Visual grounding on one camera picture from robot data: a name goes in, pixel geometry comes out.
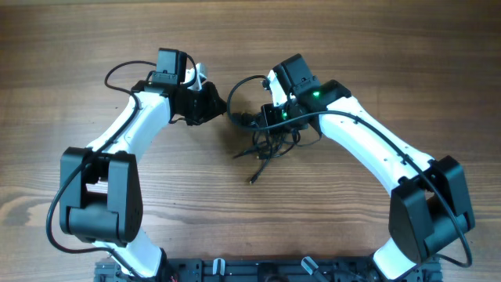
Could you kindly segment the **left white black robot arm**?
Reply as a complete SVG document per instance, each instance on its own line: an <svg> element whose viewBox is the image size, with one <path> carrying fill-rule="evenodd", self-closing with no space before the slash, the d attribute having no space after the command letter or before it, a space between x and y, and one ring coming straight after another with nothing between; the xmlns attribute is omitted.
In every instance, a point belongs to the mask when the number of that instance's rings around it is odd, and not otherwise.
<svg viewBox="0 0 501 282"><path fill-rule="evenodd" d="M46 218L46 235L55 248L78 251L59 244L52 219L89 248L104 251L116 262L117 279L176 281L163 248L142 229L143 201L138 163L156 135L170 124L184 121L202 125L222 115L226 103L207 80L205 66L186 64L193 58L177 49L160 49L146 79L126 90L128 105L113 124L83 148L68 147L60 159L60 188Z"/></svg>

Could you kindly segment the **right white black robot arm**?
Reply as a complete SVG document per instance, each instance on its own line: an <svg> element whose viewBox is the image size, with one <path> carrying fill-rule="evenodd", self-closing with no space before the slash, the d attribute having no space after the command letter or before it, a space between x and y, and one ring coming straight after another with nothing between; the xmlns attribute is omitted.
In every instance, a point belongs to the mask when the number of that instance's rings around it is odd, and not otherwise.
<svg viewBox="0 0 501 282"><path fill-rule="evenodd" d="M263 82L272 102L265 115L277 131L311 125L340 144L390 197L389 240L373 253L385 280L400 280L438 257L475 226L463 167L410 146L385 128L336 80L321 83L301 54L275 65Z"/></svg>

